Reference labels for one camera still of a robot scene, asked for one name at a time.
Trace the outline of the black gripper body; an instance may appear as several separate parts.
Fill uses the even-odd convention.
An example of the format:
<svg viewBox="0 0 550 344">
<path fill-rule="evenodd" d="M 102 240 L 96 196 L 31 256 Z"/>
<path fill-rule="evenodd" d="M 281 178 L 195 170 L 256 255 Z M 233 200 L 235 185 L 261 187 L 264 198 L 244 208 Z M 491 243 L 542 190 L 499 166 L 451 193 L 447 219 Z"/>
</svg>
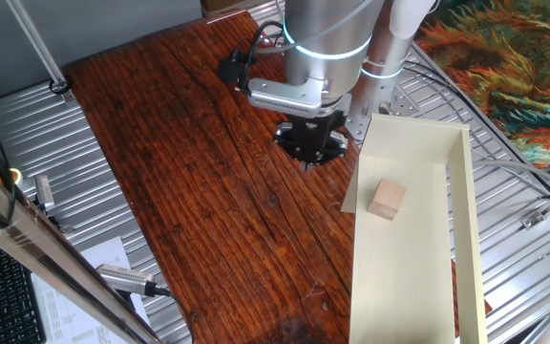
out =
<svg viewBox="0 0 550 344">
<path fill-rule="evenodd" d="M 345 120 L 344 112 L 336 110 L 324 117 L 295 117 L 292 119 L 292 123 L 295 128 L 300 128 L 301 137 L 307 141 L 313 161 L 320 162 L 321 150 L 325 146 L 329 133 L 341 128 L 345 124 Z"/>
</svg>

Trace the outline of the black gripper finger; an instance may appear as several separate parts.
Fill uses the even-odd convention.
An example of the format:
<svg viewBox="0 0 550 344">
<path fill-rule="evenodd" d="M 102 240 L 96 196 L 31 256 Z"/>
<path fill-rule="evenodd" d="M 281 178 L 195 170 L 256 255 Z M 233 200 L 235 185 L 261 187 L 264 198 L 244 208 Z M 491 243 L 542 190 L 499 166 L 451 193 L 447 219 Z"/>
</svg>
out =
<svg viewBox="0 0 550 344">
<path fill-rule="evenodd" d="M 315 168 L 313 158 L 310 156 L 309 145 L 301 137 L 300 128 L 295 128 L 292 122 L 279 123 L 273 141 L 294 161 L 298 162 L 303 171 L 312 171 Z"/>
<path fill-rule="evenodd" d="M 321 150 L 320 164 L 326 164 L 335 159 L 344 157 L 349 147 L 348 138 L 337 131 L 332 131 Z"/>
</svg>

